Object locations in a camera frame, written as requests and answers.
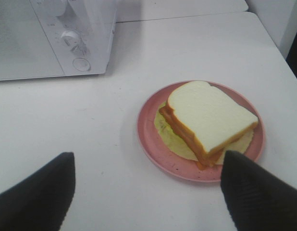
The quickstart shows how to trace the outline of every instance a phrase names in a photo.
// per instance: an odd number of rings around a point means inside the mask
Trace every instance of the pink plate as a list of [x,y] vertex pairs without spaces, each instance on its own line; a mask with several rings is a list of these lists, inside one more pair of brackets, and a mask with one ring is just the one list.
[[[154,126],[154,119],[159,105],[167,100],[173,90],[187,82],[188,81],[169,85],[153,94],[146,101],[138,117],[138,136],[148,158],[162,170],[186,180],[201,182],[220,181],[221,165],[203,171],[199,170],[194,161],[183,159],[171,152],[162,142],[162,139]],[[209,83],[222,90],[234,101],[254,113],[259,118],[259,124],[254,129],[253,140],[245,152],[247,157],[256,161],[262,153],[265,145],[265,131],[259,113],[254,106],[252,106],[252,104],[238,92],[218,83]]]

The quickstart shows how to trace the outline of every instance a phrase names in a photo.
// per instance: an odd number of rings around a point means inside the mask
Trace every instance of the microwave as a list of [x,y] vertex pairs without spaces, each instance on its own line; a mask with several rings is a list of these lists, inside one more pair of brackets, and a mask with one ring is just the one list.
[[116,0],[0,0],[0,80],[105,73]]

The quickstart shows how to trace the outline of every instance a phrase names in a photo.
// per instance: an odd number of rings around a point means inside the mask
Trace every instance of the microwave door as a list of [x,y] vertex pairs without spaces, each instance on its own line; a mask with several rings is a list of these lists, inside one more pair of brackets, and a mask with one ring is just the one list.
[[64,76],[29,0],[0,0],[0,80]]

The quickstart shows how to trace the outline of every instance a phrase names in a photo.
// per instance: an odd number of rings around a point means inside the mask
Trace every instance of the table surface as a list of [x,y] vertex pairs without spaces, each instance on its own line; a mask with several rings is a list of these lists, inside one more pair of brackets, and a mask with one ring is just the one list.
[[118,0],[118,22],[248,10],[245,0]]
[[244,12],[117,24],[104,75],[0,82],[0,192],[73,151],[76,191],[62,230],[235,230],[219,183],[162,172],[137,139],[148,97],[190,79],[253,103],[267,139],[259,164],[297,188],[297,80]]

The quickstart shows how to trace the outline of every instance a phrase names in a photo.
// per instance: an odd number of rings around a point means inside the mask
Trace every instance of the sandwich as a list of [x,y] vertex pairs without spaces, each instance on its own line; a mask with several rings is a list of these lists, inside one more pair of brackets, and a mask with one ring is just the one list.
[[247,149],[258,124],[254,114],[205,81],[175,89],[158,113],[191,150],[200,169],[222,162],[229,146]]

